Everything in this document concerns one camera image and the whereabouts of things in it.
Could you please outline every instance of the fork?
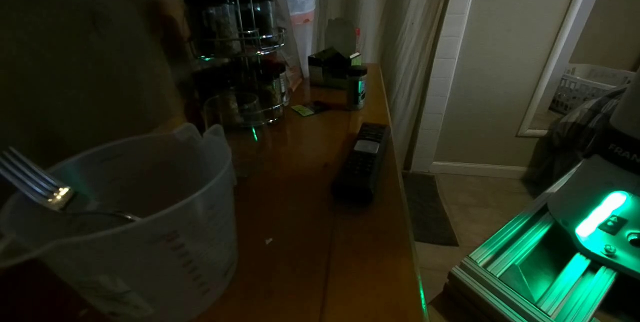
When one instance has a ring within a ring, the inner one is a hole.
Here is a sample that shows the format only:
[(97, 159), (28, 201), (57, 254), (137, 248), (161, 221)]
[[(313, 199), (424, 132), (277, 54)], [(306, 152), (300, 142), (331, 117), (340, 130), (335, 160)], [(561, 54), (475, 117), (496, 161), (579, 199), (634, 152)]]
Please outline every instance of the fork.
[(71, 215), (110, 215), (130, 222), (140, 220), (139, 217), (121, 210), (66, 212), (65, 208), (74, 196), (80, 193), (55, 179), (12, 147), (3, 151), (0, 156), (0, 174), (29, 199), (56, 212)]

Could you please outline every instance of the mirror frame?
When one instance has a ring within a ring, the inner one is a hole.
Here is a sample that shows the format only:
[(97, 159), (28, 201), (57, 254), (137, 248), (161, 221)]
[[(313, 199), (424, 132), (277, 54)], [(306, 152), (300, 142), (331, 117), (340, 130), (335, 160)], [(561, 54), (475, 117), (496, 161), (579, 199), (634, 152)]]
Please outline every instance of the mirror frame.
[[(583, 31), (583, 27), (585, 26), (587, 16), (583, 21), (577, 21), (577, 17), (580, 14), (581, 8), (583, 7), (585, 0), (571, 0), (569, 4), (569, 9), (567, 9), (566, 15), (564, 16), (564, 20), (562, 21), (562, 26), (558, 31), (558, 35), (555, 38), (555, 42), (553, 47), (551, 48), (551, 52), (549, 53), (549, 57), (546, 60), (546, 64), (544, 65), (544, 69), (542, 69), (542, 75), (535, 87), (535, 91), (533, 92), (533, 96), (531, 97), (531, 101), (528, 104), (528, 108), (526, 109), (526, 113), (524, 118), (522, 119), (522, 123), (518, 129), (517, 136), (518, 137), (535, 137), (540, 138), (549, 134), (549, 130), (540, 130), (540, 129), (530, 129), (531, 122), (536, 114), (538, 109), (538, 105), (542, 96), (545, 93), (545, 89), (549, 84), (549, 81), (553, 76), (557, 76), (560, 78), (560, 73), (564, 71), (564, 66), (560, 70), (558, 70), (559, 60), (566, 60), (569, 62), (569, 58), (571, 55), (566, 55), (563, 53), (566, 44), (573, 43), (573, 46), (576, 46), (578, 42), (578, 38)], [(590, 0), (589, 12), (591, 11), (591, 7), (593, 7), (595, 0)], [(574, 24), (580, 24), (579, 28), (574, 28)]]

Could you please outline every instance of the curtain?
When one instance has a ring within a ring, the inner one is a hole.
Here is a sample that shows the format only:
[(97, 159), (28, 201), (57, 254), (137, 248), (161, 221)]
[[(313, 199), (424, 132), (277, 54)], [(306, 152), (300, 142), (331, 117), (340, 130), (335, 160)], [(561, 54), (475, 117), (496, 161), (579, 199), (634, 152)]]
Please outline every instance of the curtain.
[(379, 63), (393, 125), (397, 160), (412, 154), (445, 0), (317, 0), (315, 46), (325, 48), (329, 19), (350, 20), (360, 29), (366, 63)]

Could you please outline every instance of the wooden table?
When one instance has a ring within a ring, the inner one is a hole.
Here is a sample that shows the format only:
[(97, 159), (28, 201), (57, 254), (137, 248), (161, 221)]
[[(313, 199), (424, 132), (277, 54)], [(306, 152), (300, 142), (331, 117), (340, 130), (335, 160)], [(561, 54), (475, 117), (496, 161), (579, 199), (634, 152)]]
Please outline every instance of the wooden table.
[[(198, 322), (426, 319), (393, 141), (370, 206), (349, 208), (330, 194), (361, 123), (390, 123), (378, 66), (369, 66), (366, 88), (361, 111), (301, 117), (288, 108), (269, 127), (264, 169), (235, 189), (237, 270)], [(292, 105), (303, 98), (301, 88)], [(311, 99), (342, 106), (346, 95), (311, 89)], [(37, 262), (0, 281), (0, 320), (106, 320)]]

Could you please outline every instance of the doormat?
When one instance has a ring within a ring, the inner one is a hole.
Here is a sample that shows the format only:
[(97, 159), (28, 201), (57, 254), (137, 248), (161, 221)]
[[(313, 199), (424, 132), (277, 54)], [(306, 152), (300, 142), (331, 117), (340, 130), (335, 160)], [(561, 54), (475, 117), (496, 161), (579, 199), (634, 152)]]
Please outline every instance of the doormat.
[(442, 205), (436, 178), (429, 174), (403, 172), (413, 239), (416, 242), (457, 246), (456, 234)]

